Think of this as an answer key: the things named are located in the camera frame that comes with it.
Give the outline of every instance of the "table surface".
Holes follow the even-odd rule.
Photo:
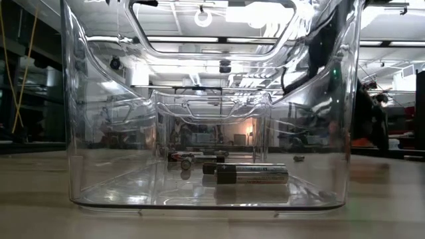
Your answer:
[[[0,155],[0,238],[423,238],[425,163],[353,155],[349,201],[316,214],[95,212],[68,199],[65,152]]]

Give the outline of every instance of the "desk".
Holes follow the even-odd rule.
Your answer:
[[[95,212],[68,200],[64,152],[0,156],[0,238],[423,238],[425,163],[353,155],[349,202],[319,214]]]

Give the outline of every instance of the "electrical cable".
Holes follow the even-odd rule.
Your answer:
[[[365,69],[363,69],[363,67],[361,67],[361,65],[359,64],[358,65],[359,67],[360,67],[360,69],[367,75],[367,77],[369,77],[371,80],[373,80],[373,78],[369,75],[369,74],[367,74],[367,72],[366,72],[366,70]],[[382,92],[383,93],[385,93],[385,94],[388,94],[388,92],[385,92],[385,90],[378,84],[378,82],[376,82],[377,83],[377,86],[382,90]],[[401,107],[403,107],[404,108],[404,106],[402,105],[402,104],[400,104],[400,103],[398,103],[395,99],[394,99],[394,97],[392,97],[392,100],[394,100],[394,102],[396,102],[399,106],[401,106]]]
[[[3,49],[5,51],[5,64],[6,64],[7,77],[9,79],[9,85],[11,86],[13,103],[15,103],[15,107],[18,108],[16,93],[15,93],[15,89],[14,89],[13,83],[12,83],[11,72],[9,70],[9,63],[8,63],[9,61],[7,60],[6,36],[5,36],[5,27],[4,27],[4,24],[3,24],[3,13],[2,13],[2,8],[1,8],[1,2],[0,2],[0,24],[1,24],[1,36],[3,38]],[[19,116],[19,122],[21,123],[21,127],[24,127],[21,114],[18,114],[18,116]]]
[[[29,67],[30,58],[31,58],[31,51],[33,49],[34,35],[35,35],[35,26],[37,25],[37,17],[39,16],[39,9],[40,9],[40,3],[37,3],[37,8],[35,9],[33,31],[31,33],[31,39],[30,39],[30,42],[29,42],[28,61],[27,61],[27,65],[25,66],[25,73],[24,73],[24,77],[22,79],[21,94],[19,95],[19,103],[18,103],[18,107],[16,109],[15,122],[13,123],[12,133],[14,133],[15,132],[15,129],[16,129],[16,123],[17,123],[18,115],[19,115],[19,108],[21,107],[22,96],[24,94],[25,81],[27,79],[28,67]]]

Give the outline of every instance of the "clear plastic bin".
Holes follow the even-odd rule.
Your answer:
[[[70,199],[344,205],[363,4],[62,0]]]

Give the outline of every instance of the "ceiling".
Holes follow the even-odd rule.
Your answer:
[[[37,8],[36,1],[15,0],[15,2],[23,6],[28,12],[35,13]],[[379,7],[378,11],[374,9],[373,11],[364,12],[362,16],[361,40],[425,40],[425,24],[423,24],[425,23],[425,2],[423,0],[406,2],[409,3],[409,7],[405,15],[400,15],[402,7]],[[404,3],[404,1],[393,1],[392,3]],[[147,36],[264,37],[267,35],[264,32],[265,27],[255,29],[246,23],[232,23],[233,27],[228,27],[229,23],[222,16],[225,10],[220,8],[219,4],[213,6],[217,14],[212,14],[212,22],[208,27],[197,26],[194,21],[196,9],[193,6],[162,3],[158,8],[134,6],[133,10],[138,13],[139,23]],[[60,31],[60,0],[40,0],[39,18]],[[270,37],[276,37],[276,33],[270,35]],[[155,44],[155,46],[158,48],[174,47],[172,44]],[[222,45],[217,49],[215,44],[204,44],[202,50],[250,52],[255,49],[256,46],[252,45],[235,46],[234,44]],[[383,88],[390,88],[392,75],[395,72],[411,64],[420,64],[422,62],[425,63],[424,47],[365,47],[361,48],[359,53],[358,77],[360,79],[374,78]]]

